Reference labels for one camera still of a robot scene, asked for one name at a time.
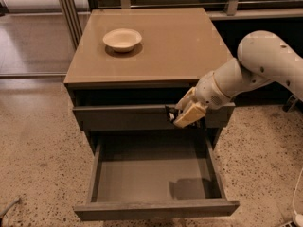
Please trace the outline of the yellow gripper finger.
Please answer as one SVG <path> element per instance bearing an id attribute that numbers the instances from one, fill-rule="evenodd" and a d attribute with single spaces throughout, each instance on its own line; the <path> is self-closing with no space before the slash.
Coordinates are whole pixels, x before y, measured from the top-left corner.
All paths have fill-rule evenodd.
<path id="1" fill-rule="evenodd" d="M 177 110 L 183 110 L 189 102 L 195 101 L 195 87 L 191 87 L 186 94 L 179 100 L 179 102 L 176 104 L 175 108 Z"/>
<path id="2" fill-rule="evenodd" d="M 173 124 L 178 128 L 184 128 L 205 117 L 206 110 L 207 106 L 200 102 L 189 102 L 186 107 L 178 113 Z"/>

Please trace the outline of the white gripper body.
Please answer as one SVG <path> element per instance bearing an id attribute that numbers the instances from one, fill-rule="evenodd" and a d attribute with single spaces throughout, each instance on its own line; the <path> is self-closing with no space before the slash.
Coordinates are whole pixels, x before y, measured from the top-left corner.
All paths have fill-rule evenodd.
<path id="1" fill-rule="evenodd" d="M 218 110 L 230 102 L 230 98 L 217 85 L 213 71 L 199 79 L 195 86 L 195 96 L 199 102 L 212 110 Z"/>

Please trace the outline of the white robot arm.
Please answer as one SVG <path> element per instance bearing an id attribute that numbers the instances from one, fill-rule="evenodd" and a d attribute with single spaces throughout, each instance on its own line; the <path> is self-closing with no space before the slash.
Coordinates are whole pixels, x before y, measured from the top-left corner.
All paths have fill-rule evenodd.
<path id="1" fill-rule="evenodd" d="M 303 58 L 276 34 L 258 30 L 239 43 L 237 56 L 201 77 L 175 106 L 173 124 L 186 127 L 243 92 L 277 82 L 303 100 Z"/>

